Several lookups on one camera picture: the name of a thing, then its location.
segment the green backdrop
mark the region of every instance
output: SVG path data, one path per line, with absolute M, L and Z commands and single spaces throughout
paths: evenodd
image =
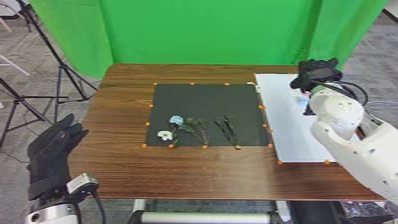
M 32 0 L 79 71 L 114 63 L 345 62 L 388 0 Z

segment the black glove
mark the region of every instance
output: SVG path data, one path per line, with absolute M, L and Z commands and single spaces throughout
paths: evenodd
M 75 116 L 70 114 L 29 145 L 29 200 L 34 200 L 45 193 L 64 187 L 72 180 L 68 156 L 89 133 L 82 124 L 72 125 L 73 120 Z
M 317 82 L 333 82 L 340 81 L 343 78 L 343 73 L 336 69 L 340 64 L 338 58 L 333 58 L 329 61 L 324 60 L 308 60 L 299 62 L 299 77 L 290 83 L 292 89 L 311 91 L 317 87 Z

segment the tripod stand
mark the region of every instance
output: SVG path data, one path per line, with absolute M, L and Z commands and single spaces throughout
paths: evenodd
M 25 99 L 54 99 L 54 98 L 68 98 L 66 96 L 24 96 L 16 93 L 15 89 L 11 88 L 9 84 L 6 83 L 4 79 L 0 78 L 0 85 L 4 86 L 8 92 L 6 94 L 13 97 L 15 101 L 13 101 L 13 107 L 11 107 L 11 112 L 9 112 L 9 119 L 6 122 L 6 127 L 4 127 L 4 133 L 2 133 L 2 138 L 0 138 L 0 148 L 4 146 L 4 140 L 6 140 L 6 136 L 8 133 L 11 131 L 15 131 L 18 128 L 22 128 L 24 126 L 31 125 L 32 123 L 36 123 L 38 121 L 47 121 L 52 124 L 52 121 L 48 120 L 48 118 L 45 117 L 45 114 L 36 110 L 34 106 L 29 104 Z M 25 122 L 24 124 L 20 124 L 18 126 L 15 126 L 11 128 L 11 122 L 13 122 L 13 118 L 15 118 L 15 113 L 16 113 L 16 107 L 18 105 L 24 105 L 31 111 L 31 113 L 36 116 L 36 119 L 29 122 Z
M 61 59 L 61 56 L 59 56 L 59 53 L 56 51 L 56 48 L 54 48 L 54 45 L 52 45 L 52 42 L 48 40 L 48 37 L 47 37 L 47 34 L 41 30 L 41 27 L 40 27 L 40 24 L 36 22 L 36 19 L 34 19 L 34 16 L 29 12 L 29 6 L 25 4 L 25 2 L 22 0 L 16 0 L 18 3 L 20 3 L 20 6 L 22 6 L 22 12 L 24 12 L 24 15 L 27 17 L 27 20 L 31 21 L 32 25 L 34 25 L 34 28 L 38 30 L 38 33 L 41 35 L 41 39 L 45 41 L 45 44 L 48 46 L 48 49 L 52 51 L 52 54 L 54 54 L 54 57 L 56 57 L 56 60 L 59 62 L 59 75 L 57 75 L 57 96 L 56 96 L 56 113 L 54 113 L 54 121 L 57 122 L 57 119 L 59 119 L 59 104 L 63 103 L 68 103 L 68 102 L 84 102 L 91 99 L 93 96 L 88 97 L 86 95 L 86 92 L 84 92 L 84 89 L 80 88 L 79 86 L 79 83 L 77 83 L 77 80 L 75 78 L 88 84 L 88 86 L 98 90 L 98 88 L 95 87 L 95 85 L 89 83 L 89 81 L 84 79 L 84 77 L 79 75 L 77 71 L 72 69 L 70 65 L 64 63 L 63 59 Z M 72 84 L 75 86 L 75 89 L 79 91 L 79 94 L 80 94 L 80 97 L 82 99 L 79 100 L 68 100 L 68 101 L 61 101 L 59 99 L 64 98 L 61 97 L 61 82 L 63 82 L 63 73 L 66 73 L 66 76 L 72 80 Z

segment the white panel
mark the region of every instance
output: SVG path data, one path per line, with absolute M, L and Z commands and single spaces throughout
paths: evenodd
M 274 130 L 278 157 L 283 162 L 335 162 L 333 155 L 311 134 L 317 116 L 304 116 L 301 90 L 290 88 L 297 75 L 258 74 L 258 86 L 267 118 Z
M 20 12 L 22 7 L 16 0 L 0 0 L 0 3 L 6 4 L 15 9 L 16 12 Z M 0 16 L 15 16 L 16 15 L 15 11 L 0 5 Z
M 398 17 L 398 0 L 390 0 L 386 9 L 390 10 L 390 13 L 395 15 L 395 17 Z

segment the small flower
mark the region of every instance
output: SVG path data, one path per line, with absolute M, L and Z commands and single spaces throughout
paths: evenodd
M 171 122 L 171 124 L 182 125 L 184 124 L 184 117 L 175 115 L 171 117 L 171 121 L 169 122 Z
M 173 140 L 173 133 L 169 131 L 160 131 L 159 137 L 162 138 L 164 141 Z

